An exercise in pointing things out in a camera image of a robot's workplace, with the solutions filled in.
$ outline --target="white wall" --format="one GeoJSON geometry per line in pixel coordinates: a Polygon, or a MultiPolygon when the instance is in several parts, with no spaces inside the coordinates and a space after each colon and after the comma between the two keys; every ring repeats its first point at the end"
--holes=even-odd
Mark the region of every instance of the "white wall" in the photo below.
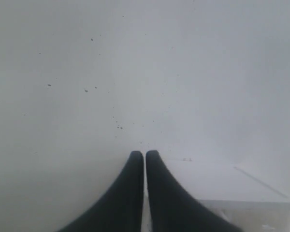
{"type": "MultiPolygon", "coordinates": [[[[81,211],[134,149],[245,161],[290,180],[290,2],[0,0],[0,195],[11,202],[2,212],[28,192],[51,197],[60,176],[68,185],[89,167],[86,178],[110,173],[73,195],[81,211]]],[[[41,214],[69,203],[57,198],[41,214]]],[[[68,221],[64,212],[48,225],[68,221]]],[[[45,231],[45,220],[33,224],[45,231]]]]}

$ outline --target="black curved tip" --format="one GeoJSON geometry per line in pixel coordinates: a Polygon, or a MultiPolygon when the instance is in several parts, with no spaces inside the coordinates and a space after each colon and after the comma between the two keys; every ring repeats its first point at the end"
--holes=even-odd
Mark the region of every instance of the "black curved tip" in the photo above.
{"type": "Polygon", "coordinates": [[[192,198],[158,151],[147,152],[146,172],[153,232],[241,232],[192,198]]]}
{"type": "Polygon", "coordinates": [[[59,232],[140,232],[144,194],[144,158],[131,152],[107,192],[59,232]]]}

